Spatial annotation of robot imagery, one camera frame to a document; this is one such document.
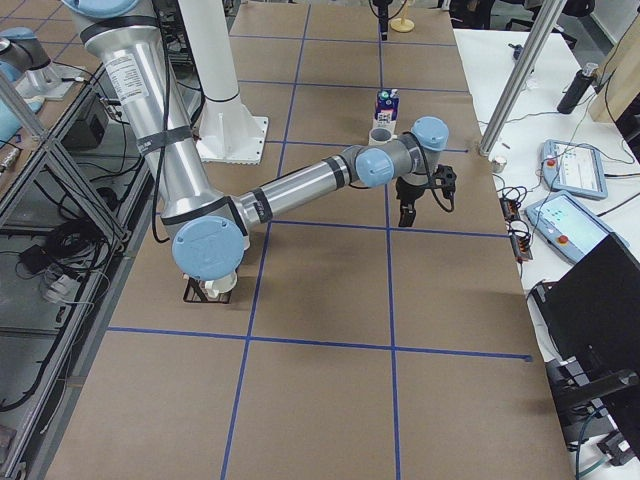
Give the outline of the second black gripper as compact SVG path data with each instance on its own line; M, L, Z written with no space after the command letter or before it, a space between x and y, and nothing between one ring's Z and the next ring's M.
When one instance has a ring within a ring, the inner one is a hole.
M377 8L377 17L379 23L380 38L386 40L388 38L389 11L388 7L393 0L372 0L372 4Z

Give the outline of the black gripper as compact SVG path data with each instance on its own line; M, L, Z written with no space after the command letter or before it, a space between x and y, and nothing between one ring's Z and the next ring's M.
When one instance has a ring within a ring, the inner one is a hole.
M414 204L426 191L432 192L434 200L442 210L455 209L457 175L451 166L439 165L434 173L419 175L417 180L409 180L408 177L409 175L405 175L396 181L396 198L400 201L399 226L413 226L417 214ZM449 201L449 206L441 202L436 195L437 190Z

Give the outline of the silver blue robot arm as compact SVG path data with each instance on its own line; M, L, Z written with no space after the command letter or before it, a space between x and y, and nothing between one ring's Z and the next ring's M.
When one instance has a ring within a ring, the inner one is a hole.
M150 1L71 1L85 48L98 57L130 122L140 154L164 203L162 223L180 270L200 281L233 279L252 227L353 182L394 183L400 223L410 226L415 201L430 191L454 208L456 176L439 161L449 130L435 117L379 146L352 146L243 195L215 189L208 161L254 162L268 121L241 101L227 23L218 1L179 5L203 96L201 123L191 125Z

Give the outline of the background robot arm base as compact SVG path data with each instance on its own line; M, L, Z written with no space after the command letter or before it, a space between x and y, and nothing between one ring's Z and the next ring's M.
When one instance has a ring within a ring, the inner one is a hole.
M35 33L27 27L1 32L1 72L24 98L62 101L73 80L64 81L64 69L54 65Z

